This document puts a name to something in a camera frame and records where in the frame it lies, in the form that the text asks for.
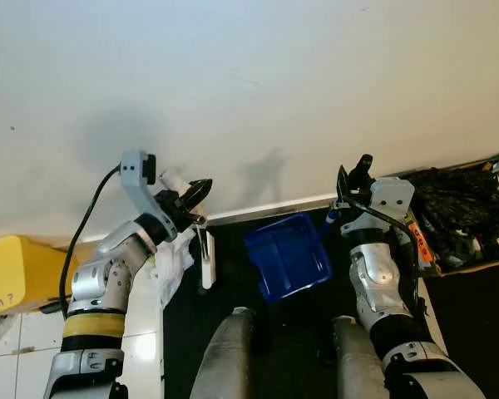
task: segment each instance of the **black wire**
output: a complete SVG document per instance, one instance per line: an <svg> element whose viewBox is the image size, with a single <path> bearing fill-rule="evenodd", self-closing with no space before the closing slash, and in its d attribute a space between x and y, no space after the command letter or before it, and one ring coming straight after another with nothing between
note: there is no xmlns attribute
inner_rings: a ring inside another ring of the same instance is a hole
<svg viewBox="0 0 499 399"><path fill-rule="evenodd" d="M66 296L67 275L68 275L68 268L70 267L70 261L72 260L72 254L74 253L74 246L76 245L76 241L79 238L80 234L82 233L82 230L85 227L86 222L89 220L89 216L91 216L92 210L94 209L94 205L96 204L96 201L100 196L101 189L103 189L103 186L106 185L107 181L111 178L111 176L113 176L119 170L120 170L120 165L117 165L101 180L100 184L96 188L96 191L94 192L94 195L92 196L92 200L91 203L89 204L89 207L86 209L85 215L83 216L83 220L80 223L79 227L77 228L74 237L72 237L70 245L68 246L67 256L65 257L65 263L63 264L63 269L61 271L61 278L59 279L59 303L61 304L61 312L65 320L67 319L67 310L68 310L68 302Z"/></svg>
<svg viewBox="0 0 499 399"><path fill-rule="evenodd" d="M417 298L417 290L418 287L417 285L419 284L419 262L417 261L417 257L419 256L419 253L417 251L417 241L416 237L414 237L413 232L403 223L391 218L390 216L387 216L378 210L375 210L374 208L370 208L364 204L361 204L357 200L345 196L343 197L343 200L350 204L351 206L360 209L368 214L371 214L372 216L375 216L378 219L381 219L385 221L386 223L392 225L393 227L396 227L400 230L402 230L410 239L410 244L413 247L413 313L415 316L421 315L420 310L418 309L418 298Z"/></svg>

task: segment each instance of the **black mat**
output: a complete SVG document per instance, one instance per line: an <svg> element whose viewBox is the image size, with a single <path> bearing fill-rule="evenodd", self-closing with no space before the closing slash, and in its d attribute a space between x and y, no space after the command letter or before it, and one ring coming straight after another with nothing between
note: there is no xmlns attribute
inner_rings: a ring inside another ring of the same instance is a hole
<svg viewBox="0 0 499 399"><path fill-rule="evenodd" d="M449 356L499 399L499 266L426 284Z"/></svg>
<svg viewBox="0 0 499 399"><path fill-rule="evenodd" d="M324 210L311 213L316 226L324 216ZM324 244L334 277L267 307L257 287L258 272L245 256L243 238L277 219L214 229L218 282L209 293L199 290L199 264L185 273L164 312L167 399L189 397L210 338L236 306L247 306L259 315L252 364L254 397L336 398L336 370L329 364L333 357L329 322L340 314L355 313L354 291L348 281L348 250L338 234L330 232ZM197 254L198 250L193 242L191 252Z"/></svg>

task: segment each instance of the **blue plastic tray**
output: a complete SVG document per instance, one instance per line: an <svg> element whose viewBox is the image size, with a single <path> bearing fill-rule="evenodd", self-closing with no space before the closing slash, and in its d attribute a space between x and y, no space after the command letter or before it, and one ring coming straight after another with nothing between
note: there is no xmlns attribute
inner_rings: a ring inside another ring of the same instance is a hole
<svg viewBox="0 0 499 399"><path fill-rule="evenodd" d="M333 277L325 249L306 213L295 214L246 235L249 260L261 275L268 303Z"/></svg>

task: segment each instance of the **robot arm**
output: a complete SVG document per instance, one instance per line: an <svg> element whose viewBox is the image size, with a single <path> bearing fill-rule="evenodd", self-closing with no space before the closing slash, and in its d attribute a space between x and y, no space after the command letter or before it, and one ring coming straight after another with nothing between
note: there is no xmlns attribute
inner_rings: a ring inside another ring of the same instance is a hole
<svg viewBox="0 0 499 399"><path fill-rule="evenodd" d="M411 311L401 298L399 269L383 234L392 225L403 226L414 188L398 178L371 179L371 161L371 155L364 155L349 175L340 168L338 200L329 214L336 219L339 209L342 219L348 219L341 233L351 243L349 277L358 316L382 361L391 398L484 398L418 321L422 314L417 304Z"/></svg>
<svg viewBox="0 0 499 399"><path fill-rule="evenodd" d="M212 180L194 182L181 197L169 190L152 196L147 185L155 182L155 157L143 151L124 153L120 172L141 215L105 237L74 273L61 351L53 358L44 399L127 398L127 388L115 379L122 374L133 278L158 244L204 221L190 211L207 196Z"/></svg>

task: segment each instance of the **yellow band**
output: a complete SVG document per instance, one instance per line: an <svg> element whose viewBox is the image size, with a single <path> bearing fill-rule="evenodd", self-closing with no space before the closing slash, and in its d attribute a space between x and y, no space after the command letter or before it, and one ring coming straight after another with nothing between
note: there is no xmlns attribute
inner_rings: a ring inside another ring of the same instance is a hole
<svg viewBox="0 0 499 399"><path fill-rule="evenodd" d="M104 335L120 338L124 335L124 315L116 313L82 313L65 321L63 337Z"/></svg>

